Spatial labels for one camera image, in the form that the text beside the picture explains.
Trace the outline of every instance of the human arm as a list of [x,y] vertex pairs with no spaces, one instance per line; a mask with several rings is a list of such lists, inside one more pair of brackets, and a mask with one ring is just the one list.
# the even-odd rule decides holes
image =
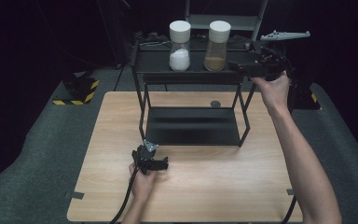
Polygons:
[[[130,173],[133,174],[135,163],[130,165]],[[132,202],[127,214],[121,221],[122,224],[140,223],[142,213],[144,211],[147,198],[154,186],[156,171],[149,172],[147,175],[138,172],[132,186]]]
[[310,144],[287,108],[290,79],[285,72],[271,82],[252,78],[261,90],[286,161],[304,223],[341,223],[336,195]]

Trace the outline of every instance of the yellow and black warning tape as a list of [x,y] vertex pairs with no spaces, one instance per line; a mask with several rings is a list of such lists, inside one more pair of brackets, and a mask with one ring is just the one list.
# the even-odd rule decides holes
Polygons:
[[315,104],[318,103],[318,98],[316,98],[316,95],[314,93],[312,93],[312,95],[310,97],[312,97],[313,103],[315,103]]
[[92,97],[94,96],[95,90],[99,84],[99,80],[95,80],[91,87],[89,88],[89,94],[84,100],[73,100],[73,99],[53,99],[53,104],[55,105],[86,105],[88,104]]

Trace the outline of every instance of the white lid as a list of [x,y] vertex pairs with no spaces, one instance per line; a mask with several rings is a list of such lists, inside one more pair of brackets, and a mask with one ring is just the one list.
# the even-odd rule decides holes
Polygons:
[[209,25],[209,39],[215,43],[228,41],[231,25],[226,21],[213,21]]
[[171,41],[185,43],[190,39],[191,25],[187,21],[173,21],[170,24]]

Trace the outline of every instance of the finger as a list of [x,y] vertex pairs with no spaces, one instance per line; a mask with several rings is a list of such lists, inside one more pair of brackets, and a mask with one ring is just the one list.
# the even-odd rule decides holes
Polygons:
[[251,80],[256,84],[260,89],[263,89],[268,83],[262,77],[251,77]]
[[133,171],[135,170],[135,162],[131,163],[129,168],[130,168],[130,174],[132,175]]
[[150,182],[153,182],[154,179],[156,178],[156,175],[157,175],[157,171],[150,171],[147,174],[147,180],[150,181]]
[[280,73],[280,76],[287,76],[286,70],[283,70],[283,71]]
[[264,80],[261,77],[250,77],[250,79],[256,84],[256,85],[260,85],[264,82],[266,82],[266,80]]

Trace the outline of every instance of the black metal shelf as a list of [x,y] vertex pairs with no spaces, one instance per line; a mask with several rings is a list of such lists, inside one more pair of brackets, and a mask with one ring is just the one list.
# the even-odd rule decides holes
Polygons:
[[161,145],[234,145],[240,141],[232,108],[152,107],[146,139]]
[[[246,115],[247,107],[255,88],[252,88],[246,103],[242,99],[241,85],[244,74],[229,70],[211,72],[203,66],[205,50],[190,51],[190,67],[184,72],[175,72],[169,67],[170,52],[167,50],[140,50],[137,45],[131,54],[131,69],[141,107],[139,130],[143,139],[160,145],[216,145],[239,146],[250,131]],[[227,61],[246,63],[258,59],[259,55],[245,51],[228,51]],[[138,76],[142,76],[144,96]],[[152,106],[148,85],[166,84],[214,84],[237,86],[232,107],[179,107]],[[234,108],[240,101],[246,130],[240,136]],[[148,108],[146,132],[144,116]]]

